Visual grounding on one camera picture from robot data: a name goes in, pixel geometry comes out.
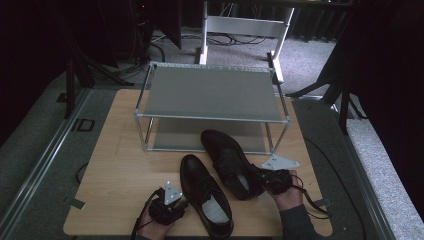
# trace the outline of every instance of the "shoe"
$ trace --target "shoe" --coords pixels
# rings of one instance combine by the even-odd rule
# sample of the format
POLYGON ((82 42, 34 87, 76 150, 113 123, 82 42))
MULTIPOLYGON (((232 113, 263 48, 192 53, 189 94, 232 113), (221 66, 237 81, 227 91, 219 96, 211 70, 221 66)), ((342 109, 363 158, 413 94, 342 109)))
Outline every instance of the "shoe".
POLYGON ((212 239, 227 239, 233 232, 233 217, 227 197, 205 165, 194 155, 183 157, 180 168, 184 197, 202 220, 212 239))
POLYGON ((265 191, 259 168, 247 160, 236 140, 216 130, 205 130, 200 138, 219 178, 236 198, 247 200, 265 191))

